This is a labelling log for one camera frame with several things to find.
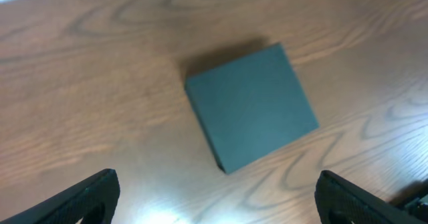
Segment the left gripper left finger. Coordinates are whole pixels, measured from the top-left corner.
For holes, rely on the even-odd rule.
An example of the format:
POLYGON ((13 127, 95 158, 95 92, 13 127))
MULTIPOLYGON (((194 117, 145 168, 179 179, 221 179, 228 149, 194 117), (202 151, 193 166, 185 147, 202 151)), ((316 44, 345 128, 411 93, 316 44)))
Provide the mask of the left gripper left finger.
POLYGON ((116 171, 104 169, 2 223, 111 223, 119 196, 116 171))

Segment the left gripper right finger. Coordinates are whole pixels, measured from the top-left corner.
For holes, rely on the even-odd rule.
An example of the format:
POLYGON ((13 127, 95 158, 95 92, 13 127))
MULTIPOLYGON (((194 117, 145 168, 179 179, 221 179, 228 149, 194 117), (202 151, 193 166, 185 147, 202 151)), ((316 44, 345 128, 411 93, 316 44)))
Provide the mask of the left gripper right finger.
POLYGON ((426 224, 427 181, 416 181, 386 202, 332 171, 322 171, 314 193, 322 224, 426 224))

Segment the dark green gift box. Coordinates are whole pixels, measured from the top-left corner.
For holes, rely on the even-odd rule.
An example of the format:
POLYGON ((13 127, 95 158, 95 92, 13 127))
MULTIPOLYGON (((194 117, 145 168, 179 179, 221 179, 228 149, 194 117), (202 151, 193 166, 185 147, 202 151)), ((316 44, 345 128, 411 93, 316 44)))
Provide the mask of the dark green gift box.
POLYGON ((187 78, 185 91, 226 174, 319 127, 279 43, 187 78))

